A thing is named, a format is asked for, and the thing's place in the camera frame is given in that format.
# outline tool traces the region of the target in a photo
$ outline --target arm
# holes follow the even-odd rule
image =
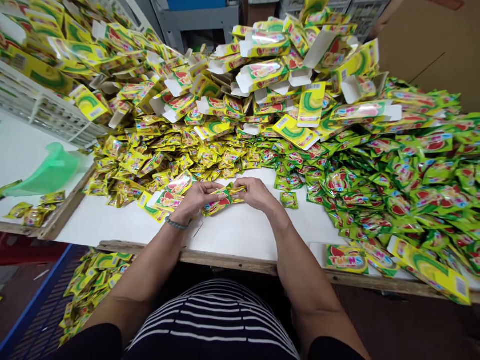
[[[225,198],[224,195],[210,194],[222,187],[214,182],[194,183],[170,219],[187,226],[205,204]],[[123,347],[126,347],[152,312],[158,292],[176,266],[182,238],[182,230],[164,223],[82,330],[98,324],[114,324],[120,329]]]
[[[290,299],[302,353],[321,336],[338,339],[370,359],[352,322],[345,313],[324,271],[295,229],[287,212],[264,183],[240,178],[235,187],[246,186],[238,197],[265,213],[278,249],[278,275]]]

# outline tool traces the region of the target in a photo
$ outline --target striped shirt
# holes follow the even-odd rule
[[[153,312],[124,358],[134,359],[139,355],[136,349],[143,352],[150,347],[147,344],[164,342],[183,344],[185,356],[192,349],[210,352],[215,343],[224,354],[243,349],[245,354],[258,351],[272,359],[300,358],[270,307],[246,287],[225,279],[202,282]],[[175,350],[175,357],[182,356],[181,347],[169,348]]]

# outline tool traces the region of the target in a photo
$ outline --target black and white striped shirt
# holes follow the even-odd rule
[[[299,358],[269,305],[236,282],[214,279],[154,311],[125,351],[120,329],[102,323],[78,333],[52,360]],[[327,336],[313,341],[307,358],[362,359],[351,347]]]
[[[153,312],[130,343],[125,358],[133,359],[131,355],[142,343],[179,343],[185,338],[193,349],[215,343],[224,352],[244,348],[246,355],[259,348],[272,359],[300,358],[270,307],[246,287],[225,279],[202,282]],[[175,356],[181,356],[179,351],[182,349],[175,351]]]

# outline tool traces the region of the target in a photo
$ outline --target finger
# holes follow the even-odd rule
[[[215,194],[215,195],[205,195],[205,201],[207,203],[214,203],[223,199],[226,199],[228,196],[227,194]]]
[[[252,179],[253,179],[252,177],[240,177],[235,181],[235,184],[233,184],[233,187],[239,188],[242,186],[248,186],[251,183]]]
[[[218,182],[202,182],[201,184],[204,186],[206,190],[221,189],[225,187],[224,185],[219,184]]]
[[[232,195],[231,198],[232,199],[242,199],[242,200],[244,200],[246,194],[247,194],[246,191],[242,191],[242,192],[236,193],[235,195]]]

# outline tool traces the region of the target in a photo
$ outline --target barcode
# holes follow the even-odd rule
[[[456,291],[462,294],[464,297],[467,297],[467,285],[465,284],[465,281],[461,277],[457,276],[455,278],[455,283]]]
[[[305,86],[305,90],[321,89],[321,88],[322,88],[322,84],[320,84],[320,83],[313,83],[313,84]]]
[[[96,51],[96,56],[99,58],[99,59],[103,59],[105,56],[104,56],[104,52],[101,50],[101,49],[95,49]]]
[[[102,115],[104,113],[104,109],[102,109],[101,107],[98,108],[97,110],[94,110],[90,113],[90,117],[92,119],[96,119],[97,117],[99,117],[100,115]]]
[[[18,69],[19,71],[22,72],[24,70],[26,62],[27,62],[27,59],[25,58],[25,56],[16,54],[13,60],[11,61],[11,67]]]
[[[287,123],[288,120],[289,120],[288,117],[285,117],[284,119],[277,122],[275,127],[278,129],[281,129]]]

